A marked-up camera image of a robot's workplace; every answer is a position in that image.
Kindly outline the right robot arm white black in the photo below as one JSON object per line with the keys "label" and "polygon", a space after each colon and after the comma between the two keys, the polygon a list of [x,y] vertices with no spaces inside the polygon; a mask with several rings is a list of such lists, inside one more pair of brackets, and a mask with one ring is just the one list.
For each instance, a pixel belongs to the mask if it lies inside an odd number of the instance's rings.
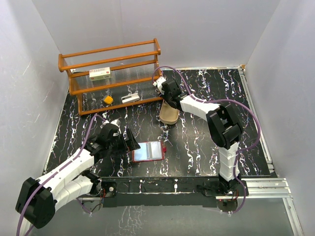
{"label": "right robot arm white black", "polygon": [[153,86],[169,106],[207,122],[211,139],[219,148],[219,190],[225,195],[231,195],[238,184],[236,156],[243,134],[243,128],[231,105],[211,103],[197,98],[194,94],[183,92],[174,79],[159,77],[153,82]]}

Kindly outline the red leather card holder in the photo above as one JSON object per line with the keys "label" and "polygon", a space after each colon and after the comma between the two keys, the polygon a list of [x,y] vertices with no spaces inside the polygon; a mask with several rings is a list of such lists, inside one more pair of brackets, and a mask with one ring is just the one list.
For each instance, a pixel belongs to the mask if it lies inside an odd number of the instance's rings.
{"label": "red leather card holder", "polygon": [[165,158],[166,147],[161,141],[142,142],[139,146],[139,149],[132,151],[134,163],[161,161]]}

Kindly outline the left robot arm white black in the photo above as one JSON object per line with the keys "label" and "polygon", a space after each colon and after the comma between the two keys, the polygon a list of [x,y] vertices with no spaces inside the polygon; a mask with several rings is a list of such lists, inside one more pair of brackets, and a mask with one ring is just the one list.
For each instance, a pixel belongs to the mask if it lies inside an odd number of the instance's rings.
{"label": "left robot arm white black", "polygon": [[33,227],[43,228],[68,202],[86,194],[97,196],[102,185],[90,168],[107,156],[137,149],[140,145],[130,129],[124,136],[117,120],[106,123],[99,134],[87,137],[81,148],[51,172],[23,182],[15,207],[20,214],[18,225],[26,219]]}

